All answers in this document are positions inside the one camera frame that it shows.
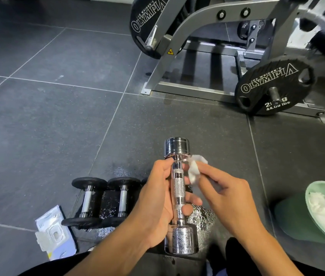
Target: bucket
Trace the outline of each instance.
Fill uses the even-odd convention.
[[[325,229],[316,220],[309,204],[309,194],[320,192],[325,195],[325,181],[308,185],[306,192],[295,194],[276,204],[275,218],[280,228],[298,240],[325,244]]]

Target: gym floor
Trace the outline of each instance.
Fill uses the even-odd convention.
[[[70,185],[74,178],[142,179],[171,136],[188,138],[194,154],[248,180],[263,223],[287,253],[325,270],[325,245],[286,236],[269,211],[279,199],[325,180],[325,124],[291,114],[250,118],[234,106],[171,94],[141,96],[157,61],[133,43],[129,10],[89,0],[0,5],[0,275],[47,261],[35,219],[55,205],[67,217],[74,213],[80,196]],[[236,27],[200,32],[237,41]],[[182,51],[168,76],[222,87],[209,74],[210,64],[220,62],[224,87],[233,92],[233,57]],[[76,236],[80,252],[99,241],[92,232]],[[221,248],[228,237],[214,225],[212,238]],[[133,274],[196,275],[197,265],[150,253]]]

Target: person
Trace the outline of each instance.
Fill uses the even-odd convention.
[[[163,241],[167,234],[168,224],[173,218],[168,180],[172,163],[172,158],[154,163],[132,212],[91,253],[47,262],[21,275],[49,271],[66,276],[128,275],[142,255]],[[229,239],[226,246],[227,275],[303,275],[262,224],[248,182],[208,164],[197,162],[197,166],[201,173],[199,188],[202,194],[234,237]],[[217,192],[208,177],[218,182],[223,190]],[[188,192],[186,201],[202,204],[199,197]],[[182,210],[185,215],[190,215],[193,206],[186,204]],[[313,275],[312,267],[303,266],[308,267]]]

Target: pant leg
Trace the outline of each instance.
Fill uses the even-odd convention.
[[[243,246],[234,237],[229,238],[225,246],[227,257],[227,274],[228,276],[250,275],[261,276],[257,266],[244,250]],[[325,271],[315,267],[300,263],[293,260],[295,266],[303,273],[304,276],[325,276]]]
[[[33,276],[33,275],[54,275],[63,276],[78,263],[80,263],[90,252],[84,252],[68,258],[60,260],[52,260],[43,264],[37,265],[23,272],[19,276]]]

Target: white floor mark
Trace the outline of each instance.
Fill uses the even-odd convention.
[[[0,227],[11,228],[11,229],[13,229],[13,230],[24,230],[24,231],[26,231],[26,232],[36,232],[35,230],[30,230],[30,229],[28,229],[28,228],[13,227],[13,226],[3,225],[3,224],[0,224]]]

